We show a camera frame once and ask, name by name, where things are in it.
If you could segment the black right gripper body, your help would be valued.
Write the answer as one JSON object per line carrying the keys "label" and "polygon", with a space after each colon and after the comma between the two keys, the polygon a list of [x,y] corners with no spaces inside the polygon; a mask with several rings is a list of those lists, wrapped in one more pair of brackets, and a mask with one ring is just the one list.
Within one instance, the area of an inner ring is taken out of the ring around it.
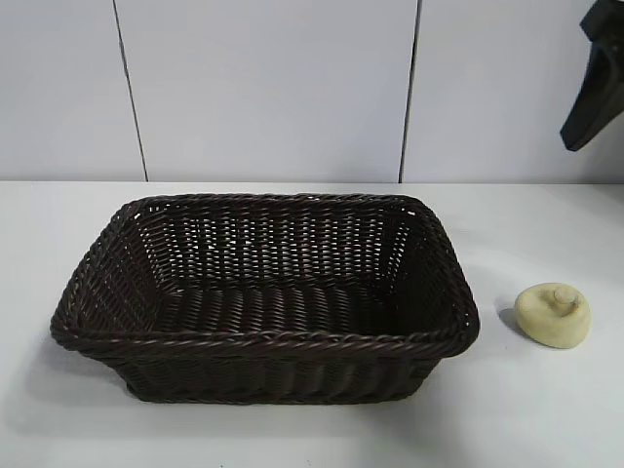
{"label": "black right gripper body", "polygon": [[595,1],[580,22],[592,49],[623,50],[623,2]]}

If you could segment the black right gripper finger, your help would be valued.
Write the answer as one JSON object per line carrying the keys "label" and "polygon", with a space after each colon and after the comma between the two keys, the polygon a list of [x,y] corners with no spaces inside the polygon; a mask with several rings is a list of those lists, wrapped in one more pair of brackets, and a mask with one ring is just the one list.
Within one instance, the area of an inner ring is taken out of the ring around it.
{"label": "black right gripper finger", "polygon": [[582,149],[623,112],[623,46],[593,44],[576,100],[560,130],[566,149]]}

